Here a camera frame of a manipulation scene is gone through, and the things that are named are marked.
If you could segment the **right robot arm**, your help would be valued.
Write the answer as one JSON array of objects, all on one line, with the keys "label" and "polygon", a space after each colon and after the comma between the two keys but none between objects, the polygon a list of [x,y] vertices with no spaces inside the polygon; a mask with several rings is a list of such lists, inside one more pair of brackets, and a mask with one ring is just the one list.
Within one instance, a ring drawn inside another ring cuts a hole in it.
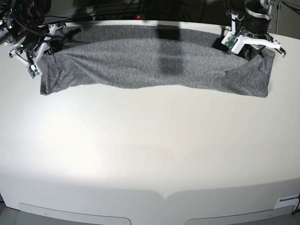
[{"label": "right robot arm", "polygon": [[44,54],[62,50],[81,32],[80,28],[63,32],[64,22],[45,24],[51,5],[50,0],[0,2],[0,43],[11,47],[9,56],[23,63],[32,78],[42,75],[39,62]]}]

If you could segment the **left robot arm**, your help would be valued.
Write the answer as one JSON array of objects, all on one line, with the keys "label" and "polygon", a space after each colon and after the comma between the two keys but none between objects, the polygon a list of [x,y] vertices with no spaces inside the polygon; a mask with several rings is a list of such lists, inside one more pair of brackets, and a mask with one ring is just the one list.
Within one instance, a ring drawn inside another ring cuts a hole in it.
[{"label": "left robot arm", "polygon": [[275,5],[275,0],[225,0],[231,30],[224,36],[221,44],[247,60],[252,60],[264,48],[286,56],[281,43],[269,33]]}]

